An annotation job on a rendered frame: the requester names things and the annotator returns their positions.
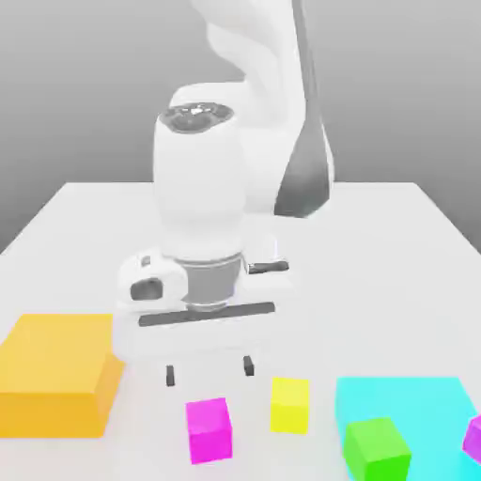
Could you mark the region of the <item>small magenta cube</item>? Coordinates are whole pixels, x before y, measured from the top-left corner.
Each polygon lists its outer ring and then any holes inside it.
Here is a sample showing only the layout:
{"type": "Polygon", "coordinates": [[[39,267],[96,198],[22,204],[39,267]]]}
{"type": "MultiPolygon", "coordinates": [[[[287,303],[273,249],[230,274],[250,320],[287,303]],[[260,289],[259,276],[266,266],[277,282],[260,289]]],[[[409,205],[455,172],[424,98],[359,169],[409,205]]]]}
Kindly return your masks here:
{"type": "Polygon", "coordinates": [[[188,402],[186,421],[193,465],[232,458],[232,424],[224,397],[188,402]]]}

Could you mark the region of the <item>large orange box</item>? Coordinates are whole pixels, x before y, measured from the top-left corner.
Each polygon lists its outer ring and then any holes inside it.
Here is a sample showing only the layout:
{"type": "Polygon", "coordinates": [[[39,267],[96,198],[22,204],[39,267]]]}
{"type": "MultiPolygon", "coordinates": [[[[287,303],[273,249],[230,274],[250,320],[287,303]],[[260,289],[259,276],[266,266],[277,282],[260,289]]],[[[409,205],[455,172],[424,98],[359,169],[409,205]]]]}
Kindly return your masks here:
{"type": "Polygon", "coordinates": [[[111,314],[24,314],[0,344],[0,438],[103,436],[125,364],[111,314]]]}

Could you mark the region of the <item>small green cube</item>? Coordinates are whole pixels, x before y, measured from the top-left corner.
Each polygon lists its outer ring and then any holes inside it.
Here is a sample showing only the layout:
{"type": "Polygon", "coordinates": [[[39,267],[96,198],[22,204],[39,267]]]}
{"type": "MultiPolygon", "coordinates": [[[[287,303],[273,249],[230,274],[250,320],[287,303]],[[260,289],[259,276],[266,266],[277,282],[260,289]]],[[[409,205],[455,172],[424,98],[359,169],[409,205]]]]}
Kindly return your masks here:
{"type": "Polygon", "coordinates": [[[349,423],[343,456],[352,481],[407,481],[411,449],[390,418],[349,423]]]}

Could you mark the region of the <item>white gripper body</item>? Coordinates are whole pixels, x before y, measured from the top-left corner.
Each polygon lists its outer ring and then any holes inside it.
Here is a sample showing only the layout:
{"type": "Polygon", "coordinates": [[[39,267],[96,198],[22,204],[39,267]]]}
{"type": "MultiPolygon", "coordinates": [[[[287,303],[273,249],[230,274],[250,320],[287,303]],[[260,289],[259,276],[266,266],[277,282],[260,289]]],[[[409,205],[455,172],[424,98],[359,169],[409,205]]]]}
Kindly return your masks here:
{"type": "Polygon", "coordinates": [[[274,339],[281,302],[229,305],[218,312],[142,312],[119,303],[115,310],[115,355],[129,363],[160,361],[228,349],[249,354],[274,339]]]}

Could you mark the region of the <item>small yellow cube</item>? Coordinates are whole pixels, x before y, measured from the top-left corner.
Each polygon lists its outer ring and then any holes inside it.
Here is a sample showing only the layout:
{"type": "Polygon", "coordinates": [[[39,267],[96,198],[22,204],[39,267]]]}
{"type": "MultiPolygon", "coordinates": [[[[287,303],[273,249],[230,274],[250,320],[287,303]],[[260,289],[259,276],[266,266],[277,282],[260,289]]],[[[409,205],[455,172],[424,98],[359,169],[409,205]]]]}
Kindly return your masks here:
{"type": "Polygon", "coordinates": [[[305,435],[309,425],[309,380],[274,377],[271,432],[305,435]]]}

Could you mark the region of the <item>small purple cube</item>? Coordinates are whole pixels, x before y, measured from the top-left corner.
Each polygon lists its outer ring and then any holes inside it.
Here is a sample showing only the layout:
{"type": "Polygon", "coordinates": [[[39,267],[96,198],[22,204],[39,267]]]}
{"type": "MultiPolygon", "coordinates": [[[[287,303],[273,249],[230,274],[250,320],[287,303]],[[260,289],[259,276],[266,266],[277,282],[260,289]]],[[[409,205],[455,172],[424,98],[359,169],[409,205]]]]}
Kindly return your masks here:
{"type": "Polygon", "coordinates": [[[481,414],[470,420],[462,442],[462,451],[481,465],[481,414]]]}

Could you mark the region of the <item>large cyan box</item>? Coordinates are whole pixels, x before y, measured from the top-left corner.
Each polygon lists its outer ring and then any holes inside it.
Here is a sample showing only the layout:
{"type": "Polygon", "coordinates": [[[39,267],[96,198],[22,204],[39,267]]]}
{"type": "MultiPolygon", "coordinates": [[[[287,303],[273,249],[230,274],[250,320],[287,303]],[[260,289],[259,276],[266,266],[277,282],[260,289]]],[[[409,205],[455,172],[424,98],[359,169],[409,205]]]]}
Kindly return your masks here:
{"type": "Polygon", "coordinates": [[[406,481],[481,481],[461,448],[477,411],[456,377],[342,377],[334,412],[341,440],[352,422],[391,418],[411,449],[406,481]]]}

